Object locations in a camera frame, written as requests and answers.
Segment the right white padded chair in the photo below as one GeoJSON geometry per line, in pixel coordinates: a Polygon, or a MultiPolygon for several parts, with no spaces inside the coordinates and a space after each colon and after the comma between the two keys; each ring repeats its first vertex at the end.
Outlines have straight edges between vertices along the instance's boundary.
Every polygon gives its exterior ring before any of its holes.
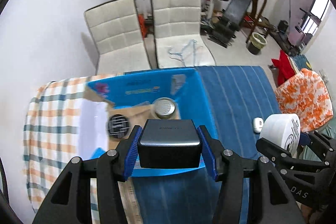
{"type": "Polygon", "coordinates": [[[198,66],[214,66],[215,59],[201,37],[201,0],[151,0],[154,44],[160,69],[183,67],[167,50],[180,51],[189,40],[198,43],[198,66]]]}

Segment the left white padded chair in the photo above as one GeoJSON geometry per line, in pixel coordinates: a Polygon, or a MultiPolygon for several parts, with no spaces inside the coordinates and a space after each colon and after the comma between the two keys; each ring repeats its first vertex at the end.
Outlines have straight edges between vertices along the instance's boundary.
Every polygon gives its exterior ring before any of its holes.
{"type": "Polygon", "coordinates": [[[99,53],[99,75],[151,69],[135,0],[105,2],[84,18],[99,53]]]}

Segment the dark waste bin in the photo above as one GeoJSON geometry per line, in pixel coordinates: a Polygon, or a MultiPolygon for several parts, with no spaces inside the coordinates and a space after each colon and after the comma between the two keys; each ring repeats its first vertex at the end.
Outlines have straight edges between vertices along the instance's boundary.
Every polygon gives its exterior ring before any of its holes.
{"type": "Polygon", "coordinates": [[[261,34],[253,32],[249,37],[248,51],[253,55],[258,55],[261,50],[267,45],[267,40],[261,34]]]}

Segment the black rectangular power bank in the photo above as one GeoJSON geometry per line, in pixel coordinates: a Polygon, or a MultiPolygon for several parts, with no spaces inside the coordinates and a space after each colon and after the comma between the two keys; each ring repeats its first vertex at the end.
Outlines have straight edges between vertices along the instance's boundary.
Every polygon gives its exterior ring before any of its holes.
{"type": "Polygon", "coordinates": [[[190,119],[149,119],[138,140],[142,168],[197,168],[202,141],[190,119]]]}

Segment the white tape roll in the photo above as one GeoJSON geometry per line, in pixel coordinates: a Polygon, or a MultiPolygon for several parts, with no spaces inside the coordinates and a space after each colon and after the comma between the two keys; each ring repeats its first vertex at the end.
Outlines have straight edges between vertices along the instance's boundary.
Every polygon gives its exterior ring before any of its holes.
{"type": "Polygon", "coordinates": [[[294,156],[300,133],[301,126],[297,114],[272,114],[265,120],[259,138],[271,141],[294,156]]]}

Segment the black weight bench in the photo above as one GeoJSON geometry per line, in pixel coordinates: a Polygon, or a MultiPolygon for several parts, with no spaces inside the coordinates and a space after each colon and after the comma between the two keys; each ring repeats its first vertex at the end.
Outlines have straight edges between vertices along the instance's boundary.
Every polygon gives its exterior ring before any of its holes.
{"type": "Polygon", "coordinates": [[[245,13],[252,0],[231,0],[227,9],[219,17],[209,32],[209,39],[224,48],[235,37],[235,32],[240,30],[245,13]]]}

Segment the brown wooden chair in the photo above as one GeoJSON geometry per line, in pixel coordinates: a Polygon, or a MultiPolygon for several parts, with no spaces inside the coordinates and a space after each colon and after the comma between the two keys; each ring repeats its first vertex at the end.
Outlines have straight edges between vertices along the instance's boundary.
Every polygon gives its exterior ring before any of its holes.
{"type": "Polygon", "coordinates": [[[258,1],[252,0],[252,10],[251,12],[246,12],[243,19],[243,27],[249,28],[250,32],[246,38],[245,43],[249,42],[249,38],[255,31],[256,27],[260,27],[266,30],[264,37],[266,38],[270,31],[273,29],[273,25],[270,24],[269,20],[263,16],[263,11],[266,7],[267,0],[263,0],[260,10],[258,10],[258,1]]]}

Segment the blue striped tablecloth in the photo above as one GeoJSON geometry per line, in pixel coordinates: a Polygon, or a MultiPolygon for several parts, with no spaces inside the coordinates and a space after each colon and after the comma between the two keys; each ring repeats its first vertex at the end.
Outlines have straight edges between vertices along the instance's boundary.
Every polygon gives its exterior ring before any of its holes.
{"type": "MultiPolygon", "coordinates": [[[[262,67],[198,67],[218,138],[225,148],[257,159],[254,118],[280,112],[262,67]]],[[[211,223],[221,184],[205,168],[163,170],[163,175],[134,177],[132,182],[143,223],[211,223]]]]}

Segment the small white rounded device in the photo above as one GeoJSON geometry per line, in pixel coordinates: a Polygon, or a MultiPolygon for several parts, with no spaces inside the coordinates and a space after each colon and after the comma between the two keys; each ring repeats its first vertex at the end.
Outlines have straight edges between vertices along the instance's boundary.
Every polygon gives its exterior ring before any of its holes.
{"type": "Polygon", "coordinates": [[[252,129],[255,134],[260,134],[263,129],[263,125],[264,120],[262,118],[257,117],[252,120],[252,129]]]}

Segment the blue cardboard box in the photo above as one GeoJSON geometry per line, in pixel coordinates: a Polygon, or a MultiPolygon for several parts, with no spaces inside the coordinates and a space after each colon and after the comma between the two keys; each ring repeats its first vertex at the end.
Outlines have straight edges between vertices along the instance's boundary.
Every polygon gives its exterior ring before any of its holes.
{"type": "MultiPolygon", "coordinates": [[[[205,126],[212,138],[218,137],[202,79],[195,68],[136,72],[90,81],[87,87],[98,95],[100,101],[84,101],[82,104],[79,154],[83,160],[96,159],[115,149],[120,141],[129,137],[134,126],[143,129],[147,120],[158,119],[153,113],[153,102],[161,97],[175,102],[177,110],[173,119],[190,119],[197,132],[199,126],[205,126]],[[130,121],[130,130],[122,139],[110,137],[106,130],[107,121],[114,114],[124,115],[130,121]]],[[[186,172],[204,166],[201,152],[197,168],[180,170],[186,172]]],[[[142,168],[137,157],[131,176],[162,176],[163,170],[142,168]]]]}

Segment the metal perforated lid jar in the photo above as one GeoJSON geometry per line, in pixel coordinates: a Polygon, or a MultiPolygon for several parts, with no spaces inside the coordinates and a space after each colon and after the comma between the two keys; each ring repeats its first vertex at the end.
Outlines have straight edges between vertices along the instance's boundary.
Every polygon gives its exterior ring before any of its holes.
{"type": "Polygon", "coordinates": [[[153,102],[153,113],[155,118],[173,119],[176,110],[176,104],[171,98],[161,97],[153,102]]]}

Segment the white padded chair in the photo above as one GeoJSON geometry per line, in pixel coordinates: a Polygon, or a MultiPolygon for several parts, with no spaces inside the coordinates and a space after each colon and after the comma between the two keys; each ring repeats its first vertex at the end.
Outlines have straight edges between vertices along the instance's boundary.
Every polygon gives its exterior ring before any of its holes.
{"type": "Polygon", "coordinates": [[[215,59],[201,37],[201,0],[151,0],[154,44],[160,69],[183,67],[167,50],[180,51],[189,40],[198,43],[198,66],[214,66],[215,59]]]}
{"type": "Polygon", "coordinates": [[[84,18],[99,53],[99,75],[151,69],[135,0],[105,2],[84,18]]]}

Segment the black round tin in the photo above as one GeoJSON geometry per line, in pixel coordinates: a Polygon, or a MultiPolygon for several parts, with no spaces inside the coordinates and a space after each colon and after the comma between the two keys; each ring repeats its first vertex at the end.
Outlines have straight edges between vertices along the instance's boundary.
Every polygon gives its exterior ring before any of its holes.
{"type": "Polygon", "coordinates": [[[122,139],[130,130],[130,121],[124,115],[114,114],[108,119],[106,130],[110,137],[122,139]]]}

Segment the plaid orange tablecloth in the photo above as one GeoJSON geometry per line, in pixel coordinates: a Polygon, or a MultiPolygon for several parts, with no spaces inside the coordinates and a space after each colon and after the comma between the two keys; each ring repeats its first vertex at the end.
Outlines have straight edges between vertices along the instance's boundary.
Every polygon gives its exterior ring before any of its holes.
{"type": "Polygon", "coordinates": [[[36,213],[66,164],[77,154],[80,108],[98,97],[87,83],[110,75],[75,77],[41,86],[29,103],[23,128],[23,173],[36,213]]]}

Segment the red cloth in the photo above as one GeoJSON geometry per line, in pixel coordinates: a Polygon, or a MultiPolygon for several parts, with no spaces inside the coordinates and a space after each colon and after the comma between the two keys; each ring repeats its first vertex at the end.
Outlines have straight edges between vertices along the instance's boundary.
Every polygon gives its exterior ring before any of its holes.
{"type": "Polygon", "coordinates": [[[278,59],[272,59],[272,64],[278,70],[278,86],[282,85],[284,82],[295,75],[295,71],[289,61],[289,56],[283,50],[280,51],[278,59]]]}

